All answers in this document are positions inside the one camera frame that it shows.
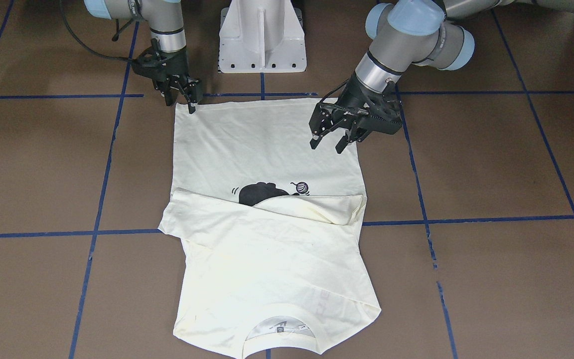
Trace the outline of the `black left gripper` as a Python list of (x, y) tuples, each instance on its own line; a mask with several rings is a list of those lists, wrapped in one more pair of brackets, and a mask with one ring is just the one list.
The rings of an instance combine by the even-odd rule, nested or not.
[(367, 90), (353, 73), (348, 80), (323, 96), (317, 102), (309, 120), (312, 135), (310, 148), (316, 150), (321, 139), (335, 131), (345, 129), (344, 135), (335, 146), (337, 154), (341, 154), (353, 142), (363, 140), (370, 131), (359, 127), (359, 120), (367, 112), (363, 91)]

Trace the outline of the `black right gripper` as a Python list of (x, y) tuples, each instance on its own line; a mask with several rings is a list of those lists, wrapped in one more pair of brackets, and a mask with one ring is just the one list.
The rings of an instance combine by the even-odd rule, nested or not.
[(171, 88), (181, 91), (187, 102), (189, 114), (196, 112), (196, 105), (203, 99), (203, 87), (200, 79), (189, 78), (187, 48), (174, 52), (160, 52), (165, 60), (164, 72), (168, 84), (161, 85), (161, 94), (167, 107), (174, 103)]

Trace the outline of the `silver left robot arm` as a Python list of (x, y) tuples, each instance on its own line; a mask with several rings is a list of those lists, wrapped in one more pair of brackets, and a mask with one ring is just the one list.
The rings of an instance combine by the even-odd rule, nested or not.
[(335, 149), (364, 141), (371, 133), (395, 134), (401, 127), (402, 107), (396, 84), (412, 65), (441, 71), (462, 68), (471, 59), (475, 41), (456, 21), (510, 0), (399, 0), (379, 3), (369, 12), (365, 32), (372, 40), (351, 77), (336, 91), (330, 103), (323, 98), (315, 105), (309, 121), (310, 147), (316, 149), (323, 137), (344, 129)]

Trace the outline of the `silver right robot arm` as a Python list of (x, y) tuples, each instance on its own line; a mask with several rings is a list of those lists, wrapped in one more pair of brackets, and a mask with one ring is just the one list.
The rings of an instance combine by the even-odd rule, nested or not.
[(150, 47), (139, 57), (128, 59), (132, 71), (152, 80), (153, 87), (171, 106), (177, 100), (176, 90), (187, 102), (189, 114), (203, 97), (200, 79), (189, 73), (182, 6), (179, 0), (86, 0), (92, 16), (128, 23), (146, 22)]

